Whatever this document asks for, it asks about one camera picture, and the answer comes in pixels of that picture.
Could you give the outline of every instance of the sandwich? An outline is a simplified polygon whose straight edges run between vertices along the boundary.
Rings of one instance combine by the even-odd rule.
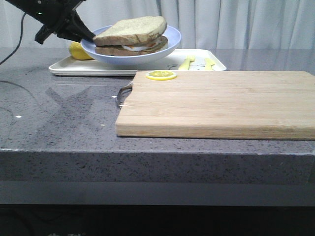
[[[123,57],[161,51],[167,48],[168,40],[162,35],[166,27],[162,16],[120,20],[93,38],[95,52]]]

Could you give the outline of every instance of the bread slice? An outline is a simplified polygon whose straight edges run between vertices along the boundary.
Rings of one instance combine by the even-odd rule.
[[[137,51],[137,52],[129,51],[129,50],[124,49],[120,45],[115,45],[115,46],[95,47],[95,52],[102,55],[119,56],[119,57],[138,56],[138,55],[155,53],[167,47],[167,42],[168,42],[167,38],[163,35],[160,38],[161,38],[161,43],[157,44],[153,48],[142,50],[142,51]]]
[[[152,41],[166,30],[166,20],[162,16],[144,16],[120,20],[106,31],[96,35],[96,46],[133,45]]]

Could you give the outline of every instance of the cutting board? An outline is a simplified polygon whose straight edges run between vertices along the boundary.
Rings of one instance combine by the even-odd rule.
[[[118,136],[315,139],[315,76],[304,71],[136,73]]]

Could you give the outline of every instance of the yellow utensil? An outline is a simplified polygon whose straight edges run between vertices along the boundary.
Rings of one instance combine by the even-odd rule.
[[[215,65],[215,62],[210,58],[205,58],[206,66],[205,70],[213,70],[213,66]]]
[[[191,62],[195,61],[194,55],[188,55],[184,60],[183,64],[178,67],[178,70],[189,70],[189,65]]]

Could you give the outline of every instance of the dark floor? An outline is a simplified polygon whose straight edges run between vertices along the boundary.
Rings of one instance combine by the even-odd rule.
[[[315,236],[315,208],[0,206],[0,236]]]

